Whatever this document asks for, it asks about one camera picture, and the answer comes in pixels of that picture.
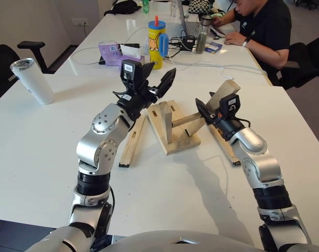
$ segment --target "yellow cup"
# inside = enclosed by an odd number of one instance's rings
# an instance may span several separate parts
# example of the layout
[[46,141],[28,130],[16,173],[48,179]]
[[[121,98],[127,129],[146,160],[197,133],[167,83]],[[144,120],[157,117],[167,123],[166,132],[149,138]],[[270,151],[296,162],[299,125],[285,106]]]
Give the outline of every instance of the yellow cup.
[[156,26],[155,21],[150,21],[148,27],[150,62],[155,63],[153,69],[161,69],[169,47],[169,38],[165,34],[166,23],[159,20]]

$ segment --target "wall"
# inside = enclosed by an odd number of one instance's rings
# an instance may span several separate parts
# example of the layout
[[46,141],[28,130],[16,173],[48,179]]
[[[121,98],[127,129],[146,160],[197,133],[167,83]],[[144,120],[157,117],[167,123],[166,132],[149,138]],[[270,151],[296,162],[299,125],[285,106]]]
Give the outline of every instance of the wall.
[[53,2],[72,45],[79,45],[85,39],[84,28],[82,26],[73,26],[71,23],[72,18],[88,19],[89,26],[86,26],[87,34],[100,21],[97,0],[53,0]]
[[70,45],[52,1],[0,0],[0,44],[10,46],[21,58],[33,57],[30,50],[17,48],[23,40],[46,44],[41,51],[48,66]]
[[97,0],[100,20],[104,17],[104,13],[112,8],[114,1],[115,0]]

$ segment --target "wristwatch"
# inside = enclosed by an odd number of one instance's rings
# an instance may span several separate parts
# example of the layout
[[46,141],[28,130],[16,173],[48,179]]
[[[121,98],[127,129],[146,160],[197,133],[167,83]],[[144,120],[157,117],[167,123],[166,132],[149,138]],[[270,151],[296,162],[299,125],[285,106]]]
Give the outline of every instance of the wristwatch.
[[249,40],[251,40],[251,37],[247,37],[247,38],[244,40],[242,46],[245,47],[245,46],[248,44]]

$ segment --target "white tumbler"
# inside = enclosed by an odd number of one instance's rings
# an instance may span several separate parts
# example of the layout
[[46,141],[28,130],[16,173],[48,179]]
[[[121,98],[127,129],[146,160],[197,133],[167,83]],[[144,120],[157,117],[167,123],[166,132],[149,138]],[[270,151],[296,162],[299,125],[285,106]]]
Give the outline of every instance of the white tumbler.
[[41,104],[54,101],[54,93],[34,59],[20,59],[13,62],[10,69]]

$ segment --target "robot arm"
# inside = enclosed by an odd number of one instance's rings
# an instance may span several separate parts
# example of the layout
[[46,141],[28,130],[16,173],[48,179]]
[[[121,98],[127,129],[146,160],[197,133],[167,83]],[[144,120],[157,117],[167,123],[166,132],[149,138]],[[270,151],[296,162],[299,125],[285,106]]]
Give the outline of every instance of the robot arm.
[[269,153],[266,141],[252,129],[245,128],[235,117],[240,108],[239,96],[231,94],[222,98],[215,111],[208,111],[198,99],[196,103],[206,123],[220,131],[242,163],[258,203],[260,218],[264,221],[259,228],[264,249],[280,251],[294,244],[310,244],[297,208],[291,203],[284,186],[280,166]]
[[158,87],[149,87],[147,78],[153,66],[154,63],[142,66],[132,60],[122,62],[120,76],[126,91],[114,92],[119,98],[117,103],[95,116],[90,130],[77,145],[79,172],[68,226],[56,229],[27,251],[89,251],[96,238],[107,235],[114,210],[108,203],[110,171],[118,146],[140,117],[140,111],[162,98],[176,76],[176,69],[172,69]]

